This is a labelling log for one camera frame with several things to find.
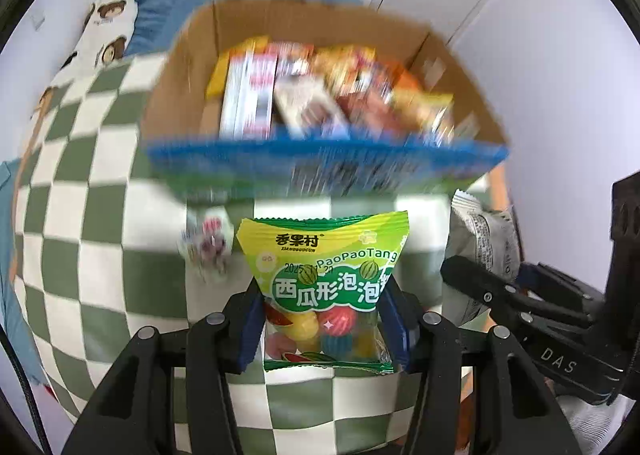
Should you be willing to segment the orange snack packet in box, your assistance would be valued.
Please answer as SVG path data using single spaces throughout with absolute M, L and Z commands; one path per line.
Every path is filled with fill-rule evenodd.
M 378 64 L 383 67 L 387 77 L 388 91 L 393 91 L 394 89 L 410 91 L 423 90 L 421 82 L 419 82 L 416 76 L 411 74 L 401 62 L 391 59 L 379 59 Z

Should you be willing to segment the green white checkered tablecloth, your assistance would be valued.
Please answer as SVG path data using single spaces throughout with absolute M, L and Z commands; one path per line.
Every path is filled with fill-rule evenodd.
M 179 255 L 188 208 L 138 146 L 164 61 L 142 54 L 56 90 L 18 185 L 14 287 L 70 418 L 141 327 L 179 331 L 250 282 L 239 250 L 219 281 Z M 348 368 L 265 371 L 261 360 L 229 380 L 247 454 L 350 454 L 396 440 L 418 385 Z

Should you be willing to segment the green blue milk carton box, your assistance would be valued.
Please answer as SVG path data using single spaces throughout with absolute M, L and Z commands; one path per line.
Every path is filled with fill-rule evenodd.
M 306 0 L 195 12 L 141 137 L 189 201 L 420 194 L 462 186 L 508 155 L 480 91 L 429 27 Z

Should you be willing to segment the brown pastry snack packet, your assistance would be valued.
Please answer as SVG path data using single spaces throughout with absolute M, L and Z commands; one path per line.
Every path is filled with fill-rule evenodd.
M 338 97 L 337 104 L 358 136 L 400 140 L 407 135 L 390 105 L 371 89 Z

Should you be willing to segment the bear print white cloth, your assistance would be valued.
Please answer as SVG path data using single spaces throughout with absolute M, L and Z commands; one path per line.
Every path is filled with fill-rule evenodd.
M 42 106 L 44 95 L 59 87 L 87 76 L 120 60 L 134 33 L 138 15 L 136 0 L 96 0 L 85 18 L 78 43 L 43 91 L 30 119 Z

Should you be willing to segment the watermelon bubble gum bag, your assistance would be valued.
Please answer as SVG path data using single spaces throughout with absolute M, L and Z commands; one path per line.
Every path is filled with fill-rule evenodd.
M 243 219 L 236 239 L 264 298 L 265 370 L 393 373 L 378 305 L 409 233 L 407 212 Z

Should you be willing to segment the pale green egg snack packet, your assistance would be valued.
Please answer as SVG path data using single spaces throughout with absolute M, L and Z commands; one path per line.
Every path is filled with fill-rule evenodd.
M 178 250 L 204 282 L 218 283 L 227 279 L 233 242 L 234 227 L 226 208 L 191 208 Z

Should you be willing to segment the white Franzzi cookie packet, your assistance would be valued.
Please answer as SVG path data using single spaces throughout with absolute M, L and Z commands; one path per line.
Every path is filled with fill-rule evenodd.
M 292 139 L 349 138 L 349 123 L 322 78 L 281 76 L 274 83 L 273 97 Z

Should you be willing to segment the grey white snack packet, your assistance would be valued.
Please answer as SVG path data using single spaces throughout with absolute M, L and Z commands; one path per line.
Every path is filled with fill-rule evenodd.
M 520 271 L 521 246 L 510 210 L 485 207 L 468 192 L 451 198 L 445 258 L 462 256 L 512 283 Z

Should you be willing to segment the red white stick packet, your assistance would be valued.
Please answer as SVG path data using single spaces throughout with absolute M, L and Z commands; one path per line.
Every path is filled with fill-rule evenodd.
M 245 52 L 229 64 L 218 130 L 219 139 L 267 139 L 278 58 Z

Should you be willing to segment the yellow cracker snack bag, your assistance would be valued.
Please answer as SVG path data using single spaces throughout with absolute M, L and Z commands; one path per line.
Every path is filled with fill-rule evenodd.
M 437 145 L 454 138 L 454 96 L 416 89 L 395 88 L 390 104 L 410 134 Z

